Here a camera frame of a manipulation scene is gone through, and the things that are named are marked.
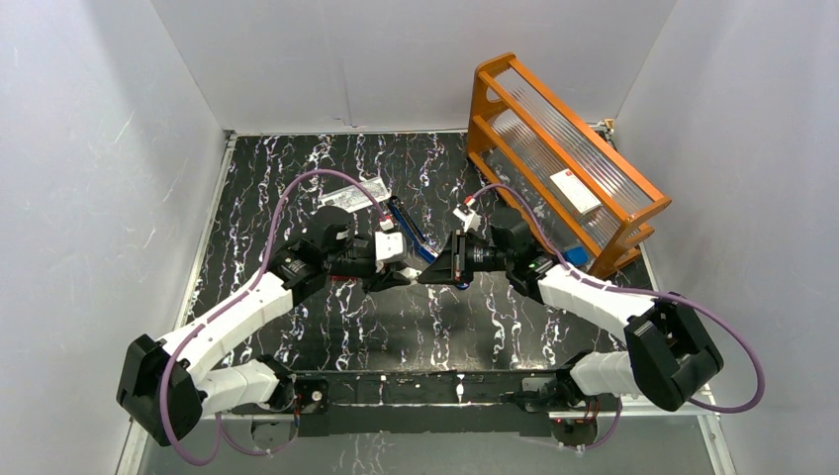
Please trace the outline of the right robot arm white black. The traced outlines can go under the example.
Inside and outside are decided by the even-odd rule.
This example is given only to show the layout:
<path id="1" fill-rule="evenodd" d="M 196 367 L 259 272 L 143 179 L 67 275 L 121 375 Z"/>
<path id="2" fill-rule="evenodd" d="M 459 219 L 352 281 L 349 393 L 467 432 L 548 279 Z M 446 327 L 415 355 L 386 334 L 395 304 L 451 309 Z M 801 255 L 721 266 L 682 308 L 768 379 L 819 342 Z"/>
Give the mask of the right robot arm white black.
<path id="1" fill-rule="evenodd" d="M 519 295 L 568 311 L 625 347 L 578 353 L 557 370 L 554 382 L 523 390 L 526 403 L 581 410 L 600 395 L 631 395 L 674 412 L 723 369 L 696 312 L 676 303 L 675 295 L 626 293 L 561 262 L 516 209 L 492 213 L 489 233 L 483 238 L 465 227 L 453 231 L 419 283 L 460 285 L 478 272 L 502 272 Z"/>

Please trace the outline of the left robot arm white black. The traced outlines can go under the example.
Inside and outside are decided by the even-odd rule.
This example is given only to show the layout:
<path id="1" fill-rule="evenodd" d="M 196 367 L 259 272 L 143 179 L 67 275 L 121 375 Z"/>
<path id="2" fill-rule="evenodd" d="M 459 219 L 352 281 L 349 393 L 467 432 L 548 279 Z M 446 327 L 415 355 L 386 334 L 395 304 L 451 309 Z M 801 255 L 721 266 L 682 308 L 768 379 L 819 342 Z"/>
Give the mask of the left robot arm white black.
<path id="1" fill-rule="evenodd" d="M 405 236 L 386 219 L 358 233 L 347 211 L 325 206 L 308 225 L 273 244 L 267 265 L 193 322 L 127 348 L 117 403 L 161 446 L 181 441 L 209 414 L 247 404 L 291 407 L 290 371 L 269 356 L 226 369 L 218 363 L 271 321 L 302 305 L 332 277 L 356 278 L 366 292 L 415 283 Z"/>

